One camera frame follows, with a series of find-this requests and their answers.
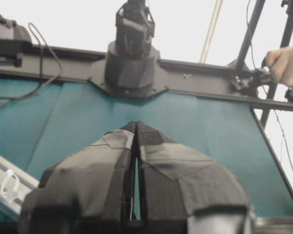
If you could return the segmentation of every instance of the black fabric padding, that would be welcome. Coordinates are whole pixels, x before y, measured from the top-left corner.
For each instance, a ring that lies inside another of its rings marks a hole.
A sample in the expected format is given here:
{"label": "black fabric padding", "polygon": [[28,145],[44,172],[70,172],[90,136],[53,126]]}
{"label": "black fabric padding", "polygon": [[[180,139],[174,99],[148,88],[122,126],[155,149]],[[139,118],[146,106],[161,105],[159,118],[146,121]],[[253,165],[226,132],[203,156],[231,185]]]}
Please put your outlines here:
{"label": "black fabric padding", "polygon": [[[141,205],[147,233],[185,233],[188,216],[200,214],[205,220],[211,210],[216,213],[211,225],[217,225],[219,220],[232,233],[245,233],[241,227],[251,202],[228,169],[189,147],[166,144],[167,137],[142,122],[137,124],[137,133]],[[233,207],[242,208],[244,213],[231,213]],[[209,233],[204,228],[200,231]]]}
{"label": "black fabric padding", "polygon": [[20,234],[120,233],[133,193],[132,140],[128,131],[110,132],[47,169],[25,198]]}
{"label": "black fabric padding", "polygon": [[173,181],[147,165],[140,167],[140,186],[142,210],[148,233],[183,234],[186,229],[187,213],[183,205],[180,188],[177,181]]}
{"label": "black fabric padding", "polygon": [[41,177],[41,179],[40,179],[40,182],[39,182],[39,188],[43,188],[45,185],[46,185],[46,183],[47,183],[47,181],[49,180],[49,178],[50,178],[50,176],[51,176],[51,174],[52,174],[52,172],[53,172],[53,170],[59,165],[60,163],[58,163],[58,164],[56,164],[56,165],[54,165],[54,166],[52,166],[52,167],[49,167],[48,169],[46,169],[44,172],[43,172],[43,175],[42,175],[42,177]]}
{"label": "black fabric padding", "polygon": [[127,130],[133,134],[136,133],[136,122],[129,122],[127,125],[125,125],[124,127],[120,128],[123,130]]}
{"label": "black fabric padding", "polygon": [[160,145],[162,143],[176,143],[175,141],[164,136],[158,130],[151,128],[141,121],[137,122],[137,133],[139,146],[143,145]]}

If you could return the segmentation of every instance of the wire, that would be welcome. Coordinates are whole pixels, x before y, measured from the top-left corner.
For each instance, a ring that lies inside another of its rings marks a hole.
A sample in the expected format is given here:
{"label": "wire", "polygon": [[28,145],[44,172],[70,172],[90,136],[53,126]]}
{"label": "wire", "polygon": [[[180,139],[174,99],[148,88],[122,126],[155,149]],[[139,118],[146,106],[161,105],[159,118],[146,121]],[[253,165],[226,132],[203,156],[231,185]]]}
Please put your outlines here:
{"label": "wire", "polygon": [[28,24],[28,28],[29,28],[30,32],[35,36],[35,38],[37,38],[37,36],[33,32],[32,28],[34,28],[36,30],[36,32],[39,34],[39,36],[43,40],[44,44],[46,45],[47,49],[50,51],[51,55],[55,58],[56,62],[58,63],[59,68],[60,68],[59,73],[57,75],[53,76],[52,78],[48,79],[45,83],[40,84],[35,90],[33,90],[32,92],[30,92],[28,94],[25,94],[25,95],[22,95],[22,96],[17,96],[17,97],[4,97],[4,99],[8,99],[8,100],[6,102],[0,104],[0,109],[2,109],[4,106],[8,105],[9,103],[11,103],[13,101],[25,100],[25,99],[29,99],[29,98],[33,97],[34,95],[38,94],[45,86],[47,86],[48,84],[50,84],[51,82],[53,82],[54,80],[59,78],[61,76],[61,74],[62,74],[63,65],[62,65],[60,59],[54,53],[53,49],[51,47],[49,47],[49,45],[45,41],[44,37],[41,35],[40,31],[32,23]]}
{"label": "wire", "polygon": [[[39,70],[40,70],[39,77],[40,77],[40,81],[39,81],[38,87],[34,91],[26,94],[25,96],[30,95],[31,93],[34,93],[38,88],[40,88],[40,86],[42,85],[42,79],[43,79],[43,71],[42,71],[42,66],[43,66],[43,46],[42,46],[39,38],[34,34],[34,32],[31,31],[31,33],[36,38],[36,40],[37,40],[37,42],[39,44],[39,47],[40,47],[40,64],[39,64]],[[14,100],[15,98],[17,98],[17,97],[0,97],[0,99],[9,99],[9,100]]]}
{"label": "wire", "polygon": [[[250,27],[249,27],[249,6],[250,6],[250,2],[251,0],[249,0],[248,2],[248,5],[247,5],[247,9],[246,9],[246,24],[247,24],[247,27],[248,27],[248,32],[251,36],[251,30],[250,30]],[[251,57],[252,57],[252,62],[253,62],[253,66],[254,66],[254,69],[257,70],[256,66],[255,66],[255,62],[254,62],[254,53],[253,53],[253,44],[251,42]],[[262,85],[262,88],[266,94],[266,96],[268,95],[265,87]],[[288,159],[289,159],[289,162],[290,162],[290,165],[291,165],[291,169],[292,169],[292,172],[293,172],[293,164],[292,164],[292,160],[291,160],[291,156],[290,156],[290,151],[289,151],[289,147],[288,147],[288,142],[287,142],[287,139],[286,139],[286,136],[285,136],[285,133],[284,133],[284,129],[282,127],[282,124],[280,122],[280,119],[279,119],[279,116],[276,112],[276,110],[273,110],[275,116],[276,116],[276,119],[277,119],[277,122],[280,126],[280,129],[281,129],[281,132],[282,132],[282,137],[284,139],[284,142],[285,142],[285,146],[286,146],[286,149],[287,149],[287,154],[288,154]]]}

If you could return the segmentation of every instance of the cable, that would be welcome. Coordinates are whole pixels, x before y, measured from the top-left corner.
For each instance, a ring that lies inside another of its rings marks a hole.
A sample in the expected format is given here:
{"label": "cable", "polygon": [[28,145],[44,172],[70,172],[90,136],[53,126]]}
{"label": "cable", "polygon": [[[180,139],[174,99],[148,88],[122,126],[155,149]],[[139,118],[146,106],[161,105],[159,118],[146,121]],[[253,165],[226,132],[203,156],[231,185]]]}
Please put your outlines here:
{"label": "cable", "polygon": [[36,30],[36,32],[39,34],[39,36],[41,37],[41,39],[43,40],[44,44],[46,45],[47,49],[50,51],[51,55],[55,58],[55,60],[57,61],[58,65],[59,65],[59,73],[55,76],[53,76],[52,78],[48,79],[45,83],[42,83],[41,85],[39,85],[35,90],[33,90],[32,92],[26,94],[26,95],[22,95],[22,96],[17,96],[17,97],[5,97],[4,99],[8,99],[6,102],[0,104],[0,109],[2,109],[4,106],[6,106],[7,104],[16,101],[16,100],[25,100],[25,99],[29,99],[31,97],[33,97],[34,95],[36,95],[37,93],[39,93],[45,86],[47,86],[48,84],[50,84],[51,82],[53,82],[54,80],[56,80],[57,78],[59,78],[62,74],[63,71],[63,65],[60,61],[60,59],[58,58],[58,56],[54,53],[53,49],[49,47],[49,45],[47,44],[47,42],[45,41],[44,37],[41,35],[41,33],[39,32],[39,30],[35,27],[35,25],[33,25],[32,23],[28,24],[28,28],[31,31],[31,33],[35,36],[35,33],[32,30],[32,27]]}
{"label": "cable", "polygon": [[[248,27],[248,31],[249,31],[249,33],[251,35],[251,31],[250,31],[250,27],[249,27],[249,6],[250,6],[250,2],[251,2],[251,0],[249,0],[248,5],[247,5],[247,9],[246,9],[246,24],[247,24],[247,27]],[[253,45],[252,45],[252,42],[251,42],[251,57],[252,57],[252,62],[253,62],[254,69],[257,70],[257,68],[255,66],[255,62],[254,62],[254,53],[253,53]],[[263,85],[262,85],[262,88],[263,88],[265,94],[268,95],[268,93],[265,90],[265,87]],[[285,136],[285,133],[284,133],[284,129],[282,127],[282,124],[280,122],[280,119],[279,119],[279,116],[278,116],[276,110],[273,110],[273,112],[274,112],[274,114],[276,116],[276,119],[277,119],[277,122],[278,122],[278,124],[280,126],[280,129],[281,129],[281,132],[282,132],[282,137],[284,139],[285,146],[286,146],[286,149],[287,149],[288,159],[289,159],[289,162],[290,162],[290,165],[291,165],[291,169],[292,169],[292,172],[293,172],[293,164],[292,164],[292,160],[291,160],[291,156],[290,156],[288,142],[287,142],[287,139],[286,139],[286,136]]]}
{"label": "cable", "polygon": [[[35,89],[35,90],[37,90],[42,85],[42,79],[43,79],[43,71],[42,71],[42,66],[43,66],[43,46],[42,46],[40,40],[38,39],[38,37],[33,33],[33,31],[31,31],[31,33],[36,38],[36,40],[37,40],[37,42],[39,44],[39,47],[40,47],[40,64],[39,64],[39,70],[40,70],[39,77],[40,77],[40,81],[39,81],[38,87]],[[32,94],[33,92],[35,92],[35,90],[32,91],[32,92],[30,92],[30,93],[28,93],[28,94],[26,94],[25,96]],[[15,98],[17,98],[17,97],[0,97],[0,99],[10,99],[10,100],[14,100]]]}

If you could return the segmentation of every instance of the gray tape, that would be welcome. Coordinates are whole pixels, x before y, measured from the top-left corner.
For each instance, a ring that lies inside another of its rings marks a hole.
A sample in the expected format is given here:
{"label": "gray tape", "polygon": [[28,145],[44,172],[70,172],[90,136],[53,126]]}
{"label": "gray tape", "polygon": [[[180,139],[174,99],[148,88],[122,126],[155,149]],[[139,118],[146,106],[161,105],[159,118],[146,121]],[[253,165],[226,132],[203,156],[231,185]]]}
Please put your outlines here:
{"label": "gray tape", "polygon": [[235,176],[210,157],[182,144],[141,146],[142,161],[177,180],[188,215],[214,206],[248,206]]}
{"label": "gray tape", "polygon": [[39,205],[70,206],[78,200],[82,217],[102,213],[115,165],[130,149],[133,133],[117,130],[60,163],[41,189]]}

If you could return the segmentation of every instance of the black metal frame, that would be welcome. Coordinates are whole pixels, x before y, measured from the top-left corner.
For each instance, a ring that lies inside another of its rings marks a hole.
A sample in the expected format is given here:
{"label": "black metal frame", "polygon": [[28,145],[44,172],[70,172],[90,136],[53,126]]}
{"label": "black metal frame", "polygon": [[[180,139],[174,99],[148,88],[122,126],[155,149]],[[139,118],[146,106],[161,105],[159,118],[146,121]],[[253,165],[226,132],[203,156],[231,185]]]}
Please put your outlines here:
{"label": "black metal frame", "polygon": [[[63,63],[63,74],[57,82],[86,83],[92,78],[91,76],[94,76],[94,74],[91,74],[91,68],[105,58],[105,53],[102,52],[59,47],[53,47],[53,49]],[[23,66],[20,68],[0,67],[0,78],[38,80],[39,54],[37,46],[29,48],[24,53]],[[44,79],[48,79],[57,73],[58,67],[47,50],[45,50],[45,54]],[[168,92],[246,102],[255,109],[293,111],[293,104],[248,97],[236,91],[231,85],[232,77],[237,75],[234,68],[166,59],[161,59],[158,63],[161,68],[168,72],[169,79],[166,86]],[[256,74],[251,70],[241,70],[238,75],[241,78],[248,78]]]}
{"label": "black metal frame", "polygon": [[[293,234],[293,217],[263,218],[256,219],[254,234]],[[17,234],[16,222],[0,222],[0,234]],[[128,224],[126,234],[146,234],[140,221],[132,221]]]}

